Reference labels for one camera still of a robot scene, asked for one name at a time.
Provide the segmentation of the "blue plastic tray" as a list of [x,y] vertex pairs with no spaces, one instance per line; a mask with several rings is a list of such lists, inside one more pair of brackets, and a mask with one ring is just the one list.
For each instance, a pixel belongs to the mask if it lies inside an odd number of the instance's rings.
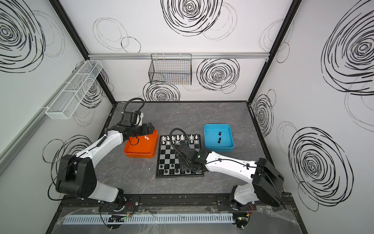
[[205,148],[214,152],[232,152],[235,147],[229,124],[206,124],[204,142]]

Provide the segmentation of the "orange plastic tray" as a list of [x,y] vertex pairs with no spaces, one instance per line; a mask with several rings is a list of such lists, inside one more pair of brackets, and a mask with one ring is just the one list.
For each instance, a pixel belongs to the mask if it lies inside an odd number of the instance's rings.
[[158,143],[158,131],[154,130],[153,134],[147,135],[150,140],[144,136],[131,137],[124,148],[124,153],[129,158],[145,158],[152,159],[155,156],[155,151]]

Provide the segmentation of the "white mesh shelf basket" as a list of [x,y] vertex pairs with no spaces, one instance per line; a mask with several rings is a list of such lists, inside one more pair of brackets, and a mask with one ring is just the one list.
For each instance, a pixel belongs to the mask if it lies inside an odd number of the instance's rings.
[[96,108],[103,98],[102,88],[96,80],[102,69],[99,60],[81,63],[45,114],[53,120],[68,120],[79,106]]

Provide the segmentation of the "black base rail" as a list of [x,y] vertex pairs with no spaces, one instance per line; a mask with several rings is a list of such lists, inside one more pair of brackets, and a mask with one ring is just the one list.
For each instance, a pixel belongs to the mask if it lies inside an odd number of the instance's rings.
[[124,204],[117,204],[97,201],[94,199],[71,198],[60,203],[58,210],[63,208],[101,208],[105,212],[123,209],[124,211],[140,211],[151,207],[208,207],[218,211],[248,212],[259,210],[259,207],[266,206],[261,201],[250,202],[241,205],[235,202],[230,194],[156,194],[156,195],[134,195],[125,194]]

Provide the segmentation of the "black vertical frame post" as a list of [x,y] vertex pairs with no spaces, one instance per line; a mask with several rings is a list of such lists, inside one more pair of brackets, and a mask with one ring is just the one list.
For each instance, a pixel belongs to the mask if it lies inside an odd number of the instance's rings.
[[[59,19],[63,23],[65,29],[69,33],[71,39],[73,40],[74,44],[76,45],[77,49],[79,50],[80,54],[85,60],[89,60],[89,52],[84,45],[82,39],[80,38],[78,32],[76,31],[75,27],[73,26],[71,20],[69,19],[66,11],[64,10],[62,4],[58,0],[49,0],[49,3],[53,7],[54,11],[58,15]],[[112,106],[116,105],[116,101],[112,95],[112,92],[109,90],[106,82],[103,79],[102,75],[98,75],[98,83],[100,84],[102,90],[104,91],[105,95],[109,99]]]

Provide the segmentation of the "black and white chessboard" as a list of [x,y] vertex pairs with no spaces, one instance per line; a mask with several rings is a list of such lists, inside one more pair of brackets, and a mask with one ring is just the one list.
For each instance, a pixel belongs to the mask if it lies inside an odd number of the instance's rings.
[[[184,142],[188,142],[191,149],[199,151],[201,148],[201,137],[199,134],[191,136],[181,136]],[[156,178],[167,177],[203,177],[204,172],[192,173],[191,171],[181,172],[179,158],[175,155],[175,150],[172,148],[170,141],[179,145],[180,140],[176,140],[176,135],[172,137],[162,135],[159,138],[159,147],[157,155],[157,169]]]

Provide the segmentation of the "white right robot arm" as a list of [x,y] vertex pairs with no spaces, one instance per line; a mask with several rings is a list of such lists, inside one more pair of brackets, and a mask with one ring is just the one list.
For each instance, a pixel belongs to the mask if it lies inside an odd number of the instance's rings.
[[184,163],[183,171],[218,172],[245,181],[245,185],[235,185],[231,190],[229,202],[233,209],[240,210],[256,201],[272,207],[284,205],[281,199],[284,177],[267,159],[239,160],[207,149],[196,151],[182,142],[178,145],[172,142],[171,147]]

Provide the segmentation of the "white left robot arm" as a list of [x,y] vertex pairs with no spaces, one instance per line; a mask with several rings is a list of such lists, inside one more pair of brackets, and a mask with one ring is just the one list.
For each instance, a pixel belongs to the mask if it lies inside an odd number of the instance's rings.
[[153,134],[153,125],[143,123],[143,116],[139,110],[125,111],[121,121],[106,130],[95,143],[74,155],[63,156],[54,180],[55,190],[75,198],[95,199],[120,207],[124,206],[126,199],[123,190],[98,181],[95,167],[114,148],[131,137]]

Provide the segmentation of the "aluminium wall rail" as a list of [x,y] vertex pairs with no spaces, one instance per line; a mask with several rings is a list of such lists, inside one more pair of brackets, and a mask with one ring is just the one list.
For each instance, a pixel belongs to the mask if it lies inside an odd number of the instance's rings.
[[96,60],[120,59],[268,59],[268,52],[202,52],[202,53],[92,53]]

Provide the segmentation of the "black right frame post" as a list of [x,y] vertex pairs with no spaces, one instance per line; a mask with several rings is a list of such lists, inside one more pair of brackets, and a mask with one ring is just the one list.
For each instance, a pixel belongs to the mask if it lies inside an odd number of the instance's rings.
[[253,87],[253,90],[249,96],[249,99],[247,101],[248,104],[252,104],[252,102],[254,101],[255,99],[255,95],[257,94],[258,90],[260,89],[260,86],[261,84],[263,83],[266,75],[267,75],[267,72],[269,71],[269,68],[276,56],[276,53],[279,49],[279,47],[281,46],[281,43],[282,43],[282,40],[285,38],[285,35],[292,23],[292,20],[294,19],[298,9],[299,9],[299,6],[301,5],[302,3],[302,0],[293,0],[292,3],[291,3],[291,6],[289,8],[289,10],[287,11],[287,14],[283,20],[283,23],[278,31],[278,34],[275,38],[275,41],[273,42],[273,45],[271,47],[271,50],[269,52],[269,57],[268,57],[268,60],[265,62],[264,66],[262,67],[261,69],[261,72],[257,78],[257,81]]

